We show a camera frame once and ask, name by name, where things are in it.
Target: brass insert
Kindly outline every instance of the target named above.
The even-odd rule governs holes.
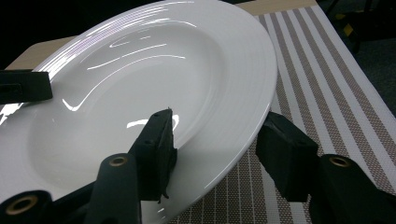
[[[19,215],[35,206],[37,201],[37,196],[34,194],[21,197],[7,207],[6,213],[10,216]]]
[[[341,157],[330,157],[329,158],[330,162],[336,166],[341,166],[341,167],[348,167],[350,166],[349,161],[346,159],[343,159]]]
[[[111,166],[122,166],[128,161],[126,157],[116,157],[113,160],[110,161]]]

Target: dark background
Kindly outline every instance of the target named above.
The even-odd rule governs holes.
[[[248,0],[223,0],[231,4]],[[317,0],[326,11],[333,0]],[[347,47],[344,25],[335,18],[364,9],[367,0],[339,0],[328,15]],[[373,0],[372,8],[381,0]],[[157,0],[12,0],[0,3],[0,69],[5,69],[35,43],[79,35],[121,12]],[[353,54],[393,115],[396,115],[396,38],[364,42]]]
[[[0,7],[0,69],[35,43],[79,35],[134,7],[158,0],[12,0]],[[231,4],[248,0],[225,0]]]

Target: beige table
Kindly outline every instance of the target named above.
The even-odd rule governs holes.
[[[271,110],[319,144],[351,158],[375,185],[396,190],[396,119],[311,0],[238,4],[268,31],[278,62]],[[8,69],[34,68],[73,37],[37,43]],[[255,156],[255,143],[205,197],[171,223],[310,223],[307,203],[288,203]]]

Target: white plate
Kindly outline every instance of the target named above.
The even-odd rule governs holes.
[[[127,152],[145,119],[169,106],[178,148],[170,199],[142,202],[144,223],[169,221],[220,182],[256,136],[276,86],[269,35],[220,1],[132,9],[35,70],[49,72],[54,98],[3,108],[0,201],[31,189],[56,200],[92,182],[104,158]]]

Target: striped placemat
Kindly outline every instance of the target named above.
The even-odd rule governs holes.
[[[320,7],[256,17],[270,34],[279,76],[272,111],[319,144],[319,154],[357,162],[395,194],[396,119]],[[255,143],[204,198],[170,223],[310,223],[307,203],[288,203],[255,155]]]

